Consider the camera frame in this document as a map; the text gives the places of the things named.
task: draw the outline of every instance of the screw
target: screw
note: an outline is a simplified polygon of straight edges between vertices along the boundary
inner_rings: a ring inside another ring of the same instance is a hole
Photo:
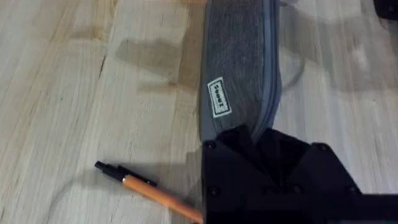
[[[212,197],[217,197],[217,196],[219,196],[220,193],[221,193],[220,188],[215,187],[215,186],[208,187],[208,188],[207,188],[207,191],[208,191],[208,193],[210,194],[210,196],[212,196]]]
[[[354,186],[347,187],[346,190],[347,190],[348,193],[353,194],[353,195],[360,194],[359,189],[357,187],[354,187]]]
[[[205,142],[205,146],[206,146],[208,149],[214,149],[214,148],[216,147],[216,143],[213,142],[213,141],[207,141],[207,142]]]
[[[269,194],[276,194],[276,189],[273,186],[269,187],[264,187],[263,190],[264,194],[269,195]]]
[[[319,150],[321,150],[322,152],[326,152],[328,150],[328,146],[325,144],[319,144],[318,145]]]
[[[301,194],[303,193],[303,188],[301,188],[299,185],[294,184],[290,187],[291,191],[295,194]]]

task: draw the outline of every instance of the label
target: label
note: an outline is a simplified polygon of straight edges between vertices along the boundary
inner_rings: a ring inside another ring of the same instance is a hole
[[[223,77],[219,77],[207,84],[209,89],[211,105],[213,108],[213,117],[219,118],[232,113],[231,106],[229,105]]]

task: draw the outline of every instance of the orange pen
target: orange pen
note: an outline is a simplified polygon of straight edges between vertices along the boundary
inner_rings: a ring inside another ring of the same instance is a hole
[[[132,171],[124,168],[123,166],[114,167],[109,164],[104,164],[100,161],[95,163],[95,167],[102,170],[102,172],[120,182],[123,186],[135,190],[140,194],[155,200],[156,202],[165,205],[172,210],[191,218],[197,223],[203,223],[203,215],[197,209],[191,208],[188,205],[180,202],[171,195],[168,195],[156,188],[156,183]]]

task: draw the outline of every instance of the wood plank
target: wood plank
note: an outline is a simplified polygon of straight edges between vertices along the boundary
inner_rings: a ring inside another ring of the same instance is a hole
[[[0,2],[0,223],[189,223],[94,169],[201,204],[203,2]],[[398,192],[398,27],[371,0],[280,9],[275,128],[328,142],[365,192]]]

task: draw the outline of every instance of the gray fabric pad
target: gray fabric pad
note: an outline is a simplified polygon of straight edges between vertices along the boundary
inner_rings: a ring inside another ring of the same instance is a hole
[[[272,126],[280,98],[277,0],[212,0],[201,68],[201,140],[245,124],[253,140]],[[231,113],[214,118],[208,83],[223,78]]]

